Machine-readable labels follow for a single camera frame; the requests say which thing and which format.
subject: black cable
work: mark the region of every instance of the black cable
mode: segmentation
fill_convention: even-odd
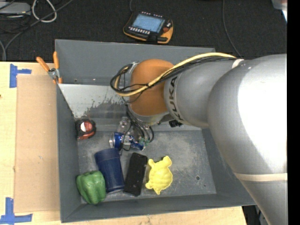
[[[132,123],[130,124],[129,128],[127,129],[127,131],[124,133],[124,135],[123,135],[123,137],[122,137],[122,142],[121,142],[121,144],[124,143],[125,136],[126,136],[126,134],[129,132],[129,130],[131,129],[131,127],[132,127]],[[124,149],[125,151],[129,151],[130,148],[131,148],[131,146],[130,146],[129,149],[127,150],[127,149],[125,149],[124,147],[122,147],[122,149]]]
[[[139,126],[145,131],[145,133],[147,134],[149,142],[152,141],[153,139],[150,139],[151,136],[149,135],[147,128],[143,124],[141,124],[139,121],[136,121],[136,123],[139,124]]]
[[[237,48],[235,47],[235,45],[233,44],[233,41],[231,40],[230,36],[229,36],[229,33],[228,33],[228,30],[227,30],[227,27],[226,27],[226,24],[225,24],[225,0],[223,0],[223,3],[222,3],[222,21],[223,21],[223,26],[224,26],[224,29],[225,29],[225,33],[226,33],[226,36],[228,37],[228,40],[229,42],[231,43],[232,47],[234,48],[234,50],[236,51],[236,53],[242,57],[242,55],[239,53],[239,51],[237,50]]]
[[[126,101],[125,98],[122,96],[122,99],[123,101],[128,104],[128,103],[134,103],[141,95],[142,95],[143,92],[141,92],[134,100],[132,101]]]
[[[3,9],[5,9],[5,8],[7,8],[8,6],[12,5],[12,3],[13,3],[14,1],[15,1],[15,0],[11,0],[8,4],[6,4],[6,5],[2,6],[2,7],[0,7],[0,11],[3,10]]]
[[[152,138],[150,139],[149,143],[152,142],[154,140],[154,131],[152,127],[149,127],[151,133],[152,133]]]
[[[22,15],[21,17],[10,17],[7,15],[0,15],[0,21],[2,22],[8,22],[9,23],[9,28],[6,29],[3,26],[0,26],[0,30],[3,32],[0,32],[0,34],[5,34],[5,33],[18,33],[27,27],[29,27],[29,20],[30,16],[29,15]]]
[[[132,0],[130,0],[130,2],[129,2],[129,9],[130,9],[131,12],[133,12],[133,10],[131,8],[131,3],[132,3]]]
[[[168,74],[162,76],[158,81],[156,81],[153,85],[151,85],[151,87],[153,86],[156,86],[164,81],[166,81],[167,79],[179,74],[179,73],[182,73],[183,71],[186,71],[187,69],[191,69],[193,68],[194,66],[198,66],[198,65],[201,65],[205,62],[212,62],[212,61],[223,61],[223,60],[233,60],[234,58],[224,58],[224,57],[219,57],[219,56],[210,56],[210,57],[204,57],[204,58],[200,58],[200,59],[197,59],[197,60],[194,60],[194,61],[191,61],[191,62],[188,62],[186,64],[183,64],[182,66],[178,67],[178,68],[175,68],[174,70],[172,70],[171,72],[169,72]],[[126,68],[126,66],[124,66],[118,74],[116,74],[112,79],[111,79],[111,82],[110,82],[110,85],[112,87],[113,90],[115,90],[116,92],[122,92],[123,94],[128,94],[128,93],[131,93],[131,92],[134,92],[136,90],[138,90],[139,88],[137,89],[133,89],[133,90],[125,90],[127,88],[130,88],[132,86],[136,86],[136,85],[140,85],[140,86],[147,86],[146,83],[144,84],[132,84],[130,86],[127,86],[125,88],[119,88],[119,84],[117,85],[117,87],[115,88],[114,84],[115,84],[115,81],[117,78],[120,78],[122,75],[124,75],[124,73],[126,73],[128,71],[128,69],[124,70],[124,68]]]
[[[134,128],[136,128],[139,131],[140,136],[144,138],[145,137],[145,133],[143,131],[143,128],[141,128],[140,125],[135,122],[135,120],[134,120],[133,116],[131,115],[128,107],[127,107],[126,115],[129,118],[131,124],[134,126]]]
[[[9,45],[18,37],[20,36],[23,32],[27,31],[29,28],[32,28],[34,25],[36,25],[37,23],[41,22],[42,20],[46,19],[47,17],[51,16],[52,14],[62,10],[65,6],[67,6],[70,2],[72,2],[73,0],[68,1],[66,4],[62,5],[61,7],[59,7],[58,9],[54,10],[53,12],[49,13],[48,15],[36,20],[35,22],[33,22],[32,24],[30,24],[29,27],[27,27],[25,30],[19,32],[18,34],[16,34],[7,44],[6,46],[3,45],[3,43],[0,41],[0,46],[3,49],[3,61],[6,61],[6,50],[9,47]]]
[[[239,51],[237,50],[237,48],[235,47],[235,45],[233,44],[230,36],[229,36],[229,33],[227,31],[227,27],[226,27],[226,24],[225,24],[225,0],[223,0],[223,3],[222,3],[222,21],[223,21],[223,26],[224,26],[224,29],[225,29],[225,33],[226,33],[226,36],[228,37],[229,39],[229,42],[231,43],[232,47],[234,48],[234,50],[236,51],[236,53],[240,56],[241,54],[239,53]]]
[[[262,216],[262,211],[259,209],[259,211],[258,211],[258,225],[262,225],[261,216]]]

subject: gray bin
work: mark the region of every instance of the gray bin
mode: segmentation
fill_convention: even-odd
[[[63,84],[57,85],[60,218],[75,222],[187,210],[253,205],[255,202],[221,157],[209,129],[168,124],[154,126],[155,139],[143,151],[123,151],[124,178],[133,152],[154,161],[169,156],[173,182],[160,195],[145,188],[135,197],[123,192],[106,196],[99,205],[87,204],[76,187],[79,174],[97,170],[93,155],[109,148],[109,137],[125,115],[123,100],[109,87],[110,79],[126,64],[163,59],[176,64],[212,48],[118,44],[56,40]],[[75,120],[96,122],[96,134],[77,141]]]

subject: yellow rubber duck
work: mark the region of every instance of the yellow rubber duck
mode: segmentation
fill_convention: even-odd
[[[159,195],[160,191],[169,187],[173,181],[173,174],[169,169],[172,161],[168,156],[165,156],[161,161],[156,163],[153,159],[149,159],[148,164],[151,170],[149,173],[149,182],[145,186],[147,189],[153,189]]]

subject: blue plastic cup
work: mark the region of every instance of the blue plastic cup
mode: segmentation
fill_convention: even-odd
[[[105,179],[106,192],[115,193],[124,189],[124,177],[120,154],[116,148],[108,148],[95,153],[99,171]]]

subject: white cable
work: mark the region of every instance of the white cable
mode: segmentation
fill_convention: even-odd
[[[34,11],[34,8],[35,8],[35,6],[36,6],[37,1],[38,1],[38,0],[34,0],[34,1],[33,1],[31,10],[32,10],[33,16],[34,16],[37,20],[39,20],[39,17],[36,15],[36,13],[35,13],[35,11]],[[53,11],[55,11],[55,7],[53,6],[53,4],[52,4],[49,0],[46,0],[46,1],[49,3],[49,5],[50,5],[51,8],[53,9]],[[41,20],[41,22],[43,22],[43,23],[52,23],[53,21],[56,20],[56,17],[57,17],[57,13],[55,12],[55,13],[54,13],[54,18],[53,18],[53,19],[51,19],[51,20]]]
[[[234,61],[234,63],[232,64],[231,69],[237,67],[240,64],[240,62],[242,62],[242,61],[243,61],[243,59],[237,59],[236,61]]]

